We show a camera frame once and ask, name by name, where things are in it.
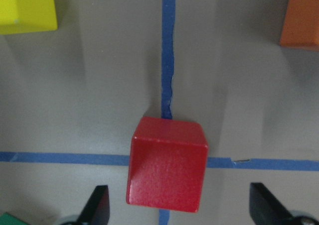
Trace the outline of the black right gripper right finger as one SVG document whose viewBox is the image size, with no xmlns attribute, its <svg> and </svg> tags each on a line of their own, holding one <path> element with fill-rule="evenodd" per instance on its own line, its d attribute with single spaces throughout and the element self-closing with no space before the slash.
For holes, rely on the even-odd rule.
<svg viewBox="0 0 319 225">
<path fill-rule="evenodd" d="M 263 183 L 250 183 L 249 214 L 256 225 L 291 225 L 294 220 Z"/>
</svg>

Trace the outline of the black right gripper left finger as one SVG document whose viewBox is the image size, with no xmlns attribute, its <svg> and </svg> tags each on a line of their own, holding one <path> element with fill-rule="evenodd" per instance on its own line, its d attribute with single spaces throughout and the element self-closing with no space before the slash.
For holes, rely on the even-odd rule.
<svg viewBox="0 0 319 225">
<path fill-rule="evenodd" d="M 96 186 L 76 225 L 107 225 L 110 219 L 110 201 L 107 185 Z"/>
</svg>

